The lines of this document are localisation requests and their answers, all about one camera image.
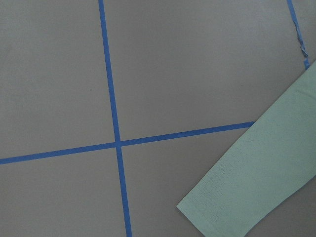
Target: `blue painter's tape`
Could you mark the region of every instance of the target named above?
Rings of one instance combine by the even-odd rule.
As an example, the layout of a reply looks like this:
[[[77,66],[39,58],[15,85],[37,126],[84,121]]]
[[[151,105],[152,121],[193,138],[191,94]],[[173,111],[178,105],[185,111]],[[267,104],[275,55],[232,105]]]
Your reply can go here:
[[[192,131],[186,131],[186,132],[177,132],[177,133],[171,133],[171,134],[159,135],[159,136],[153,136],[153,137],[144,137],[144,138],[122,141],[121,145],[131,146],[131,145],[148,143],[148,142],[156,142],[156,141],[169,140],[169,139],[175,139],[175,138],[181,138],[181,137],[202,135],[202,134],[207,134],[207,133],[241,129],[241,128],[250,127],[253,124],[254,122],[244,122],[244,123],[231,124],[231,125],[220,126],[220,127],[211,127],[211,128],[204,128],[204,129],[198,129],[198,130],[192,130]]]
[[[27,161],[27,160],[34,160],[34,159],[43,159],[43,158],[49,158],[49,157],[58,157],[58,156],[64,156],[64,155],[70,155],[70,154],[76,154],[76,153],[82,153],[82,152],[103,150],[103,149],[114,148],[114,147],[116,147],[116,144],[114,142],[93,145],[93,146],[86,146],[86,147],[77,147],[77,148],[64,149],[64,150],[53,151],[53,152],[44,152],[44,153],[38,153],[38,154],[32,154],[32,155],[26,155],[26,156],[4,158],[4,159],[0,159],[0,164],[8,164],[8,163],[15,163],[15,162],[21,162],[21,161]]]
[[[297,17],[296,17],[296,14],[295,14],[295,9],[294,9],[294,5],[293,5],[293,2],[292,0],[287,0],[287,5],[288,5],[288,8],[290,10],[290,13],[291,13],[291,17],[292,17],[292,21],[294,22],[294,25],[295,25],[295,28],[296,28],[296,33],[297,33],[297,39],[301,45],[301,51],[302,51],[302,54],[304,56],[304,65],[305,65],[305,69],[307,70],[309,67],[310,67],[310,63],[309,63],[309,60],[308,60],[308,53],[305,49],[305,44],[304,44],[304,41],[303,41],[303,36],[302,36],[302,33],[301,33],[301,30],[300,30],[300,26],[298,24],[298,20],[297,20]]]
[[[123,204],[123,213],[125,221],[125,230],[126,236],[132,237],[132,227],[130,223],[128,199],[127,199],[127,189],[125,181],[125,172],[124,172],[124,163],[123,163],[123,154],[121,146],[117,146],[117,159],[118,159],[118,175],[119,175],[119,184],[120,191],[122,195],[122,204]]]
[[[109,49],[109,41],[108,41],[107,26],[106,26],[106,21],[105,21],[103,0],[99,0],[99,11],[100,11],[100,21],[101,21],[101,30],[102,30],[102,38],[103,38],[105,66],[107,70],[108,87],[109,87],[109,94],[110,94],[110,104],[111,104],[111,112],[112,112],[112,120],[113,120],[113,128],[114,128],[114,137],[115,137],[115,141],[119,142],[120,141],[119,120],[118,120],[118,112],[117,112],[117,106],[116,106],[116,101],[115,101],[112,67],[111,67],[111,60],[110,60],[110,49]]]
[[[130,223],[126,181],[125,181],[125,173],[124,173],[124,165],[123,165],[123,155],[122,155],[122,149],[120,146],[119,119],[118,119],[117,106],[115,102],[114,83],[113,83],[112,67],[111,67],[111,60],[110,60],[110,49],[109,49],[109,41],[108,41],[103,0],[99,0],[99,11],[100,11],[105,65],[106,65],[106,70],[107,70],[107,78],[108,78],[108,86],[109,86],[109,94],[110,94],[114,137],[115,137],[116,150],[117,150],[118,174],[119,174],[120,192],[121,192],[122,204],[123,204],[125,230],[126,230],[126,236],[132,237],[132,228],[131,228],[131,223]]]

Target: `blue tape line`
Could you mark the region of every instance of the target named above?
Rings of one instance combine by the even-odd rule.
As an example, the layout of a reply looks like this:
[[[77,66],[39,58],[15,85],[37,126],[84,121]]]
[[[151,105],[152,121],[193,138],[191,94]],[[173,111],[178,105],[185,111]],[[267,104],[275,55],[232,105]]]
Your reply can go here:
[[[127,190],[126,190],[126,181],[125,181],[125,172],[124,172],[124,162],[123,162],[123,154],[122,154],[121,146],[117,146],[117,158],[118,158],[119,184],[120,184],[120,191],[121,191],[121,195],[122,195],[122,204],[123,204],[126,236],[132,237],[132,226],[130,223]]]
[[[122,204],[123,204],[125,230],[126,230],[126,236],[132,237],[132,228],[131,228],[131,223],[130,223],[126,181],[125,181],[125,173],[124,173],[124,165],[123,165],[123,155],[122,155],[122,149],[120,146],[119,120],[118,120],[117,106],[115,102],[112,67],[111,67],[111,60],[110,60],[110,49],[109,49],[109,41],[108,41],[103,0],[99,0],[99,11],[100,11],[105,65],[106,65],[106,70],[107,70],[107,78],[108,78],[108,86],[109,86],[109,94],[110,94],[114,138],[115,138],[116,150],[117,150],[118,175],[119,175],[120,191],[121,191]]]
[[[166,135],[159,135],[159,136],[153,136],[153,137],[137,138],[137,139],[131,139],[127,141],[122,141],[121,145],[131,146],[131,145],[148,143],[148,142],[156,142],[156,141],[169,140],[169,139],[175,139],[175,138],[181,138],[181,137],[202,135],[202,134],[207,134],[207,133],[241,129],[241,128],[250,127],[253,124],[254,122],[244,122],[244,123],[231,124],[231,125],[225,125],[225,126],[220,126],[220,127],[211,127],[211,128],[204,128],[204,129],[198,129],[198,130],[192,130],[192,131],[186,131],[186,132],[170,133]]]
[[[296,33],[297,33],[297,39],[301,45],[301,51],[302,51],[302,54],[304,56],[304,65],[305,65],[305,69],[307,70],[309,67],[310,67],[310,63],[308,61],[308,53],[305,49],[305,45],[304,45],[304,41],[303,41],[303,36],[302,36],[302,33],[301,33],[301,30],[300,30],[300,26],[298,24],[298,20],[297,20],[297,17],[296,17],[296,14],[295,14],[295,9],[294,9],[294,5],[293,5],[293,2],[292,0],[287,0],[287,5],[288,5],[288,8],[290,10],[290,13],[291,13],[291,17],[292,17],[292,21],[294,22],[294,25],[295,25],[295,28],[296,28]]]
[[[153,136],[153,137],[131,139],[131,140],[126,140],[126,141],[121,141],[120,146],[131,146],[131,145],[142,144],[142,143],[149,143],[149,142],[156,142],[156,141],[162,141],[162,140],[176,139],[176,138],[181,138],[181,137],[202,135],[202,134],[207,134],[207,133],[247,128],[247,127],[250,127],[253,123],[254,122],[245,122],[245,123],[232,124],[232,125],[226,125],[226,126],[221,126],[221,127],[211,127],[211,128],[204,128],[204,129],[198,129],[198,130],[192,130],[192,131],[186,131],[186,132],[170,133],[166,135],[159,135],[159,136]],[[58,156],[65,156],[65,155],[71,155],[71,154],[77,154],[77,153],[83,153],[83,152],[104,150],[104,149],[116,148],[116,147],[117,147],[117,144],[115,142],[111,142],[111,143],[104,143],[104,144],[92,145],[92,146],[86,146],[86,147],[64,149],[64,150],[53,151],[53,152],[44,152],[44,153],[37,153],[37,154],[31,154],[31,155],[25,155],[25,156],[3,158],[3,159],[0,159],[0,165],[28,161],[28,160],[33,160],[33,159],[58,157]]]
[[[64,156],[64,155],[70,155],[70,154],[76,154],[76,153],[82,153],[82,152],[103,150],[103,149],[114,148],[114,147],[116,147],[116,144],[114,142],[111,142],[111,143],[105,143],[105,144],[99,144],[99,145],[93,145],[93,146],[64,149],[64,150],[53,151],[53,152],[43,152],[43,153],[38,153],[38,154],[26,155],[26,156],[0,159],[0,164],[8,164],[8,163],[15,163],[15,162],[21,162],[21,161],[27,161],[27,160],[34,160],[34,159],[58,157],[58,156]]]
[[[110,94],[110,104],[111,104],[111,112],[112,112],[112,120],[113,120],[113,128],[114,128],[114,137],[115,137],[115,141],[119,142],[120,141],[119,120],[118,120],[118,112],[117,112],[117,106],[116,106],[116,101],[115,101],[112,67],[111,67],[111,60],[110,60],[110,49],[109,49],[109,41],[108,41],[107,26],[106,26],[106,21],[105,21],[103,0],[99,0],[99,11],[100,11],[101,30],[102,30],[102,38],[103,38],[105,67],[107,71],[108,87],[109,87],[109,94]]]

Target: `light green fabric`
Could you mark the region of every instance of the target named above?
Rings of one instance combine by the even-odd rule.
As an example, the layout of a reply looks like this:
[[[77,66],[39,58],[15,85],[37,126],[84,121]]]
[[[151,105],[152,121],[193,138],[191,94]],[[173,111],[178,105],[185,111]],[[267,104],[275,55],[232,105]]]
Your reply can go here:
[[[316,175],[316,63],[177,207],[206,237],[243,237]]]

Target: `gray floor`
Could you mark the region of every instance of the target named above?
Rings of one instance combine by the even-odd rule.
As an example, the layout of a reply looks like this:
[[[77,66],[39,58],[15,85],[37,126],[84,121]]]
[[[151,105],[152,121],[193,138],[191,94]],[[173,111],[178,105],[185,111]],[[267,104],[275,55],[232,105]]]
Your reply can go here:
[[[293,1],[310,61],[316,3]],[[255,121],[304,72],[286,1],[105,0],[122,140]],[[245,129],[123,148],[133,236],[195,237],[175,208]],[[114,141],[98,2],[0,1],[0,158]],[[0,235],[125,236],[114,149],[0,166]],[[312,237],[316,180],[248,237]]]

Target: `gray concrete floor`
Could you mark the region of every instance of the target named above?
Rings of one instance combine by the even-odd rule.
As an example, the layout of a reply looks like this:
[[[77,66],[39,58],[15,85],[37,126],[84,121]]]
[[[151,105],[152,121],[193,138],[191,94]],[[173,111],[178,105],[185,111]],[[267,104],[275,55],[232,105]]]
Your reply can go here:
[[[316,3],[293,1],[310,61]],[[286,1],[105,0],[121,139],[255,121],[304,72]],[[123,148],[135,237],[198,237],[175,205],[245,129]],[[114,141],[97,1],[0,2],[0,158]],[[125,236],[114,149],[0,165],[0,235]],[[316,180],[248,237],[315,236]]]

